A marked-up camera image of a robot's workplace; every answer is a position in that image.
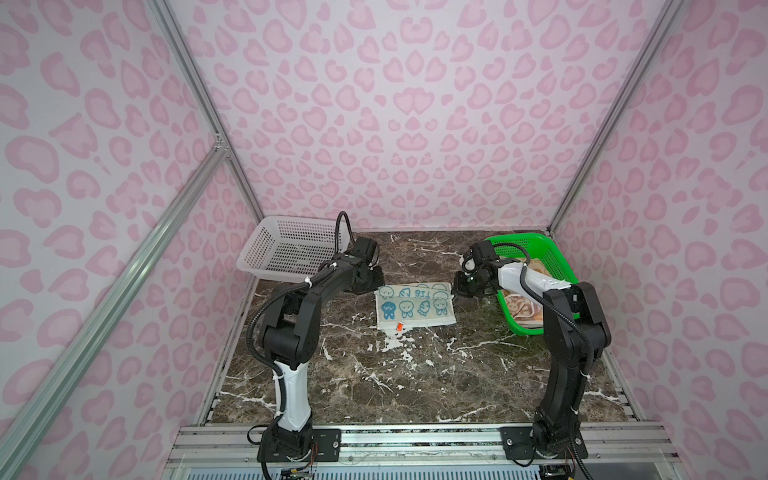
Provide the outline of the blue bunny pattern towel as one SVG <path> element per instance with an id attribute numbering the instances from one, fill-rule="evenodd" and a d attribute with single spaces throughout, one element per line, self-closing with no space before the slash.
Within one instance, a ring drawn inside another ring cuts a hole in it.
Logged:
<path id="1" fill-rule="evenodd" d="M 448 282 L 384 285 L 375 292 L 375 301 L 377 328 L 382 331 L 456 323 Z"/>

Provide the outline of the white plastic basket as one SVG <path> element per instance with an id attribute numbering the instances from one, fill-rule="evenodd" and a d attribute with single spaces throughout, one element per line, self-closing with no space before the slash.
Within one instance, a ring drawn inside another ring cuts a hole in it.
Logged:
<path id="1" fill-rule="evenodd" d="M 302 282 L 350 241 L 344 225 L 336 233 L 334 220 L 269 216 L 245 242 L 236 266 L 260 280 Z"/>

